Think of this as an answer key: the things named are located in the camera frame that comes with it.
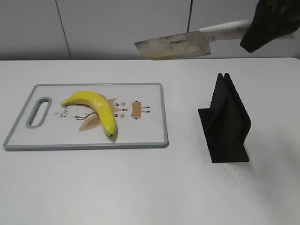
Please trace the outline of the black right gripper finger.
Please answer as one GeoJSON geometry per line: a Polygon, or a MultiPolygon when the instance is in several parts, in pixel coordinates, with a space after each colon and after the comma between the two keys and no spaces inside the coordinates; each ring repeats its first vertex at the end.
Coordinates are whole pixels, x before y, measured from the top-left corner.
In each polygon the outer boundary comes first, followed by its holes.
{"type": "Polygon", "coordinates": [[[274,39],[300,28],[299,0],[260,0],[240,46],[253,53],[274,39]]]}

